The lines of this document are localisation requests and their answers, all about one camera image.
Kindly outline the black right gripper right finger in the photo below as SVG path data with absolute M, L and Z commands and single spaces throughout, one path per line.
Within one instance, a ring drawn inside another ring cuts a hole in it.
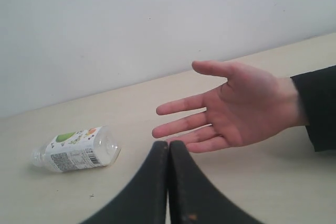
M 172 141 L 169 150 L 167 191 L 171 223 L 261 223 L 213 185 L 183 142 Z

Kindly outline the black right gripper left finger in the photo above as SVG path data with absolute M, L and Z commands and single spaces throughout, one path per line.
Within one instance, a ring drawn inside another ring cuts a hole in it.
M 165 223 L 167 164 L 167 142 L 154 142 L 123 190 L 83 223 Z

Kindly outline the black sleeved forearm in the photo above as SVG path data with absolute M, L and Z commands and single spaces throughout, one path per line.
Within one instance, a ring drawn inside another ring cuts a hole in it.
M 292 76 L 316 152 L 335 150 L 335 66 Z

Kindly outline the person's open bare hand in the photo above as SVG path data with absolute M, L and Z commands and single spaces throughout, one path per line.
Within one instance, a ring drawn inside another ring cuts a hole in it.
M 205 93 L 172 101 L 158 115 L 196 113 L 153 129 L 154 138 L 182 141 L 192 153 L 242 147 L 279 132 L 308 125 L 298 90 L 291 78 L 237 62 L 194 61 L 193 70 L 226 82 Z

